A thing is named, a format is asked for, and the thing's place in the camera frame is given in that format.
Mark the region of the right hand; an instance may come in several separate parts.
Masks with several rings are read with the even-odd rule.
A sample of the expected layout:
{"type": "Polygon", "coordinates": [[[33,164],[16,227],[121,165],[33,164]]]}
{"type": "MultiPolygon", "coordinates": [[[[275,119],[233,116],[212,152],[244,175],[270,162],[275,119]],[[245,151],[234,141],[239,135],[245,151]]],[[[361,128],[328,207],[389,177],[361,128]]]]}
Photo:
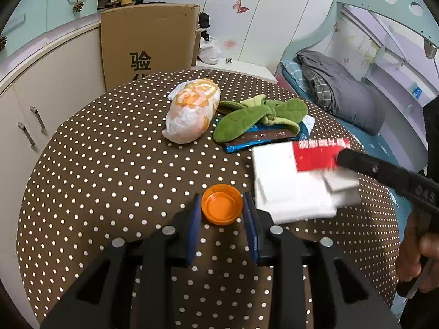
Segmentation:
{"type": "Polygon", "coordinates": [[[434,260],[426,277],[418,285],[421,292],[427,293],[438,288],[438,234],[427,232],[418,239],[417,216],[411,213],[396,259],[396,274],[401,282],[410,282],[421,274],[422,256],[434,260]]]}

